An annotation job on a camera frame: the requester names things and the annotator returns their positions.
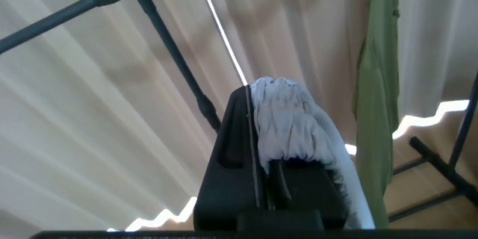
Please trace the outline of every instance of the hanging garment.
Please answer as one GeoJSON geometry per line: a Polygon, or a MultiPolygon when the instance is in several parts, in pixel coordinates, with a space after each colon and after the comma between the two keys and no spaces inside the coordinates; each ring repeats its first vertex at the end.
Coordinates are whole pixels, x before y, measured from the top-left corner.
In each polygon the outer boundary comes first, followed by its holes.
{"type": "Polygon", "coordinates": [[[388,225],[383,202],[393,169],[392,133],[398,128],[398,0],[369,0],[367,37],[358,60],[353,111],[356,166],[377,228],[388,225]]]}
{"type": "Polygon", "coordinates": [[[327,113],[301,84],[279,78],[260,78],[251,86],[258,155],[269,161],[300,158],[319,161],[332,171],[349,211],[346,229],[373,229],[373,219],[355,166],[327,113]]]}

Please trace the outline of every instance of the green fabric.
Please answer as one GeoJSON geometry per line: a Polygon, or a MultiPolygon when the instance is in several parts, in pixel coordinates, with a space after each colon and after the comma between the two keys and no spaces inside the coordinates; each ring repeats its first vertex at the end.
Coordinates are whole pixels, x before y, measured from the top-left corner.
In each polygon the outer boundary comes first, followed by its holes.
{"type": "Polygon", "coordinates": [[[375,226],[384,229],[388,217],[383,195],[393,170],[391,135],[398,127],[398,0],[369,0],[369,7],[353,103],[356,166],[375,226]]]}

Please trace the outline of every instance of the white cloth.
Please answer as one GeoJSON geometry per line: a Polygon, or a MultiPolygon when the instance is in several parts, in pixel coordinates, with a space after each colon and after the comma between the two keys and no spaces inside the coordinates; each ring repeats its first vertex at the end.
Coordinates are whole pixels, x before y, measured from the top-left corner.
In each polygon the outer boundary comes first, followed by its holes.
{"type": "Polygon", "coordinates": [[[374,229],[372,215],[344,141],[327,113],[307,89],[286,78],[264,77],[251,85],[261,166],[301,158],[320,161],[332,171],[349,211],[345,229],[374,229]]]}

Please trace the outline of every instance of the metal frame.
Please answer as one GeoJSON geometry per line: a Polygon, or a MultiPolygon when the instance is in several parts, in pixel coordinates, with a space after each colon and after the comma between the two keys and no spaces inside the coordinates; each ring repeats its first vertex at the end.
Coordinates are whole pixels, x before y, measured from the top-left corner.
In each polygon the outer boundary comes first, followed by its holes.
{"type": "Polygon", "coordinates": [[[420,139],[418,139],[417,137],[412,137],[410,139],[410,146],[412,146],[412,148],[414,148],[415,150],[417,150],[418,153],[420,153],[421,158],[408,164],[404,164],[394,170],[395,176],[399,173],[410,170],[411,168],[417,167],[420,164],[428,162],[433,165],[433,167],[437,169],[437,171],[439,171],[443,177],[448,179],[448,181],[453,184],[453,186],[455,186],[455,190],[450,193],[435,197],[431,200],[425,201],[404,211],[393,214],[389,217],[390,222],[407,217],[411,214],[422,211],[423,209],[427,209],[429,207],[440,204],[442,202],[446,202],[449,199],[453,199],[461,195],[466,196],[473,204],[475,204],[475,206],[478,206],[477,189],[475,188],[475,186],[470,184],[468,181],[466,181],[466,179],[461,177],[455,171],[456,162],[458,161],[458,158],[462,153],[463,145],[465,144],[467,134],[470,131],[471,121],[473,120],[473,115],[475,114],[475,110],[477,108],[477,102],[478,73],[475,77],[473,88],[471,90],[470,101],[466,109],[465,118],[463,119],[462,127],[459,130],[458,137],[456,138],[455,145],[453,147],[453,151],[450,157],[450,162],[448,164],[443,161],[438,154],[434,153],[428,146],[426,146],[422,141],[420,141],[420,139]]]}
{"type": "MultiPolygon", "coordinates": [[[[59,26],[64,22],[67,22],[77,16],[80,16],[81,14],[95,7],[114,4],[118,1],[121,0],[79,0],[69,5],[68,7],[65,7],[64,9],[59,10],[52,15],[47,16],[46,18],[41,19],[38,22],[35,22],[32,25],[29,25],[22,30],[17,31],[16,33],[13,33],[1,39],[0,55],[7,50],[21,45],[22,43],[27,42],[30,39],[37,37],[44,32],[59,26]]],[[[211,100],[202,92],[201,87],[198,85],[196,79],[193,76],[193,73],[190,71],[189,67],[186,64],[186,61],[182,57],[178,46],[174,42],[174,39],[171,37],[170,32],[167,30],[163,19],[159,15],[155,3],[152,0],[137,1],[143,8],[144,12],[148,15],[152,24],[155,26],[155,29],[161,36],[164,45],[167,47],[167,50],[173,57],[176,66],[179,68],[179,71],[181,71],[181,74],[184,76],[184,79],[189,85],[189,88],[193,91],[199,106],[199,110],[201,111],[202,115],[208,120],[211,127],[216,132],[218,132],[221,125],[221,121],[216,114],[216,108],[214,107],[211,100]]]]}
{"type": "MultiPolygon", "coordinates": [[[[18,45],[21,45],[24,42],[29,41],[30,39],[37,37],[38,35],[64,23],[67,22],[95,7],[101,7],[109,4],[114,4],[121,0],[79,0],[68,7],[65,7],[62,10],[59,10],[53,13],[50,16],[47,16],[44,19],[39,20],[38,22],[29,25],[22,30],[17,31],[3,39],[0,40],[0,55],[6,52],[9,49],[12,49],[18,45]]],[[[176,63],[176,66],[181,71],[181,74],[184,76],[187,84],[190,89],[193,91],[194,96],[198,102],[199,109],[201,110],[202,115],[209,121],[211,127],[218,132],[220,128],[220,120],[216,114],[216,109],[212,104],[211,100],[202,92],[201,87],[198,85],[196,79],[193,76],[193,73],[190,71],[187,66],[181,52],[178,49],[178,46],[174,42],[171,34],[167,30],[166,25],[164,24],[161,16],[159,15],[156,6],[152,0],[137,0],[140,6],[143,8],[144,12],[148,15],[152,24],[155,26],[156,31],[161,36],[161,39],[164,42],[164,45],[167,47],[170,52],[173,60],[176,63]]],[[[421,211],[425,208],[428,208],[438,203],[445,202],[448,199],[455,198],[457,196],[465,195],[472,201],[473,204],[478,205],[478,193],[476,188],[463,179],[459,174],[455,172],[456,162],[458,157],[462,152],[463,144],[465,138],[468,134],[471,120],[473,119],[474,111],[477,106],[478,100],[478,74],[475,78],[472,94],[470,97],[470,103],[468,104],[467,113],[465,120],[463,122],[462,128],[459,132],[458,138],[456,140],[455,146],[453,148],[453,153],[450,158],[450,163],[446,164],[436,153],[429,149],[425,144],[423,144],[418,138],[413,137],[410,140],[410,145],[416,149],[421,155],[422,158],[417,159],[416,161],[406,164],[402,167],[397,168],[394,171],[394,175],[407,171],[413,167],[416,167],[420,164],[426,162],[431,163],[446,179],[448,179],[455,187],[456,190],[452,193],[434,198],[424,204],[417,205],[413,208],[404,210],[398,214],[394,214],[390,217],[390,221],[398,220],[402,217],[409,216],[415,212],[421,211]]]]}

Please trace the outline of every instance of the corrugated metal sheet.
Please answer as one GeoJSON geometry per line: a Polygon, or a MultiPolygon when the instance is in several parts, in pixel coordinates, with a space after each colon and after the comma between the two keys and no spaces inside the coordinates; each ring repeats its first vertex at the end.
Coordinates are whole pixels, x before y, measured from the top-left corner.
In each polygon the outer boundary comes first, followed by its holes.
{"type": "MultiPolygon", "coordinates": [[[[0,0],[0,37],[76,0],[0,0]]],[[[241,80],[206,0],[154,0],[222,116],[241,80]]],[[[250,83],[306,84],[354,143],[366,0],[211,0],[250,83]]],[[[466,99],[477,0],[400,0],[400,109],[466,99]]],[[[135,0],[97,8],[0,57],[0,207],[41,229],[124,229],[180,212],[215,133],[135,0]]]]}

